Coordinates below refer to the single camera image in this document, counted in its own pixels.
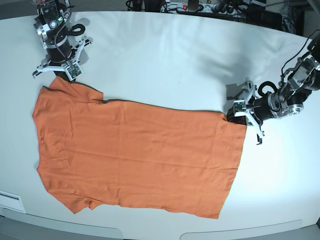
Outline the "orange T-shirt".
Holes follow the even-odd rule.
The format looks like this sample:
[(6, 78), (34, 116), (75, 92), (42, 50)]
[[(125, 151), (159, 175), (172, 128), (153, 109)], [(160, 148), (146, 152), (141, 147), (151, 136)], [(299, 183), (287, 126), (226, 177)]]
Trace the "orange T-shirt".
[(220, 112), (103, 97), (60, 77), (39, 91), (32, 118), (46, 191), (73, 213), (115, 205), (217, 219), (246, 126)]

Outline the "black box on right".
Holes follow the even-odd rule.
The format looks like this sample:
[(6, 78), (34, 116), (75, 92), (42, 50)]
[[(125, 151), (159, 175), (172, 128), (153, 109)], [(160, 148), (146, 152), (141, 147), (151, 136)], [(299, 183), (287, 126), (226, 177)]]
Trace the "black box on right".
[(260, 12), (261, 24), (266, 28), (281, 30), (282, 20), (283, 20), (283, 17), (279, 13), (267, 11), (267, 10), (262, 10)]

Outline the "white power strip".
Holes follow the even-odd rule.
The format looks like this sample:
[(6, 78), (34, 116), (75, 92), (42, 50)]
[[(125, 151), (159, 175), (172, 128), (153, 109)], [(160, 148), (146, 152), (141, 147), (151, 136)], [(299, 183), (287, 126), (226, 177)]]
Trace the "white power strip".
[(197, 7), (190, 8), (188, 1), (165, 0), (160, 11), (162, 13), (175, 14), (218, 14), (218, 15), (236, 15), (238, 11), (229, 0), (200, 0)]

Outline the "white label sticker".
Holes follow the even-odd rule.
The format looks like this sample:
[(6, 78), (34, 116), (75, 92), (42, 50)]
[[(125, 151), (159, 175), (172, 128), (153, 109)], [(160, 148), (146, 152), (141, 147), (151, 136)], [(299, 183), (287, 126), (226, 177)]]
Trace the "white label sticker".
[(26, 213), (21, 197), (19, 195), (0, 191), (0, 206), (19, 213)]

